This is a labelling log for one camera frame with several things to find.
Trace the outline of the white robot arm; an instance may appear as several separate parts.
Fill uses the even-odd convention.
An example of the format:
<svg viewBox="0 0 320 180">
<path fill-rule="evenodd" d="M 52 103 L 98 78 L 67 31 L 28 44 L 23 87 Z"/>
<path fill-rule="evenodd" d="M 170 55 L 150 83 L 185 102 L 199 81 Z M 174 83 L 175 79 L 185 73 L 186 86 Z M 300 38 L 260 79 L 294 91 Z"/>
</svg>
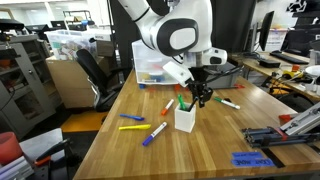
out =
<svg viewBox="0 0 320 180">
<path fill-rule="evenodd" d="M 205 66 L 224 65 L 227 52 L 211 42 L 212 4 L 210 0 L 179 0 L 166 15 L 158 15 L 147 0 L 118 0 L 137 25 L 142 42 L 150 49 L 174 58 L 183 55 L 182 63 L 172 61 L 163 69 L 183 87 L 188 87 L 200 107 L 211 99 L 207 86 L 218 78 L 207 79 Z"/>
</svg>

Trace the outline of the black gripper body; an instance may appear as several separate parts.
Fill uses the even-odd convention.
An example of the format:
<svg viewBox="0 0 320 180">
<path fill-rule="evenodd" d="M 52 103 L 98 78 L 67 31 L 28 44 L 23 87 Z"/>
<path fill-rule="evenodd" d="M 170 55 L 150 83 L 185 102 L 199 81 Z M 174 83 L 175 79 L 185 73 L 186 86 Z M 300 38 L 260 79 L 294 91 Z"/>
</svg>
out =
<svg viewBox="0 0 320 180">
<path fill-rule="evenodd" d="M 198 97 L 200 101 L 209 101 L 213 90 L 207 86 L 208 73 L 203 68 L 190 68 L 194 80 L 188 85 L 193 97 Z"/>
</svg>

